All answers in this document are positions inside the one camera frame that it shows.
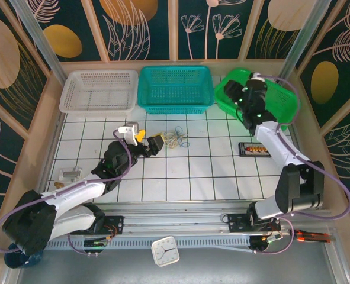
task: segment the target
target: plastic basket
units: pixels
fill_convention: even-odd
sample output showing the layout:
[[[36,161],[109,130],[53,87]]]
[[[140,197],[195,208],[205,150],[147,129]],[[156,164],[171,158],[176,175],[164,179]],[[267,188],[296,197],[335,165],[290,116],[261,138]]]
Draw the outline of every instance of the plastic basket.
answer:
[[[154,66],[140,72],[138,105],[149,114],[202,114],[213,104],[213,93],[204,66]]]
[[[225,95],[224,86],[229,80],[235,80],[244,86],[249,79],[250,73],[251,71],[248,69],[234,69],[214,89],[214,97],[219,108],[233,117],[237,117],[237,106]],[[270,80],[266,80],[266,84],[268,87],[265,94],[266,109],[274,115],[279,123],[290,122],[297,110],[297,98],[295,94]],[[242,113],[239,111],[237,118],[243,121]]]
[[[59,109],[86,117],[127,115],[137,98],[138,73],[135,70],[78,70],[64,85]]]

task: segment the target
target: robotic arm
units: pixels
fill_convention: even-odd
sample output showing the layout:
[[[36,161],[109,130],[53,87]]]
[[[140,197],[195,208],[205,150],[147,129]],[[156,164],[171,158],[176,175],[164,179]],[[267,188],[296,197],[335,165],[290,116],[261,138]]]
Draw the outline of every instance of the robotic arm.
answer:
[[[266,91],[267,85],[259,73],[252,73],[244,87],[232,80],[224,87],[225,94],[238,106],[237,112],[242,112],[245,128],[267,148],[282,168],[275,195],[249,205],[248,217],[252,227],[267,224],[278,215],[319,208],[323,202],[323,174],[304,164],[301,160],[309,161],[309,158],[278,130],[276,118],[265,109]],[[321,162],[312,164],[323,168]]]
[[[140,156],[157,155],[164,145],[161,135],[149,137],[148,146],[143,145],[140,141],[145,131],[139,131],[136,122],[119,127],[118,132],[124,135],[123,142],[130,152],[131,166],[138,162]],[[119,141],[113,141],[104,153],[104,158],[83,180],[42,194],[35,191],[26,192],[16,207],[50,196],[54,198],[14,213],[5,221],[2,229],[27,256],[44,249],[50,240],[60,235],[78,230],[88,230],[96,234],[104,225],[105,214],[97,206],[87,202],[112,191],[121,182],[118,177],[128,168],[129,156],[125,148]],[[110,182],[94,182],[110,178],[117,179]]]

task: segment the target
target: clock face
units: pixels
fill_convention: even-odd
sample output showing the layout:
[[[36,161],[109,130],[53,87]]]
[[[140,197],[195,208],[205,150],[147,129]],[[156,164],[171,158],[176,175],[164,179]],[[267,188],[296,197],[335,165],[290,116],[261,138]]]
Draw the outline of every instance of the clock face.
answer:
[[[152,254],[155,263],[162,267],[180,259],[176,241],[173,237],[163,238],[152,243]]]

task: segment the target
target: white grid tabletop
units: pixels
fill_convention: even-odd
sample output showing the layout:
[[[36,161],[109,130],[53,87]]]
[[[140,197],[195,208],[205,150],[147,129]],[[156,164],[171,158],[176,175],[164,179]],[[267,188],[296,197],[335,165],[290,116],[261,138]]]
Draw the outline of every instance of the white grid tabletop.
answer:
[[[220,81],[213,76],[215,85]],[[78,166],[88,175],[114,141],[112,132],[129,121],[137,121],[146,137],[180,126],[190,146],[164,147],[155,157],[140,158],[118,188],[94,202],[263,199],[274,194],[280,169],[271,158],[239,157],[238,143],[256,140],[217,104],[200,115],[150,115],[138,106],[127,118],[67,115],[47,190],[55,189],[60,168]]]

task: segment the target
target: white basket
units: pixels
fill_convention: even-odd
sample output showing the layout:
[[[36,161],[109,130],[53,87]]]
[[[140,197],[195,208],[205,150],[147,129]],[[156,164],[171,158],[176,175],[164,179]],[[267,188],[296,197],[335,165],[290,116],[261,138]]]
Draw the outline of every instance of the white basket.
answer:
[[[137,90],[135,70],[78,70],[67,78],[59,109],[86,117],[127,115],[135,107]]]

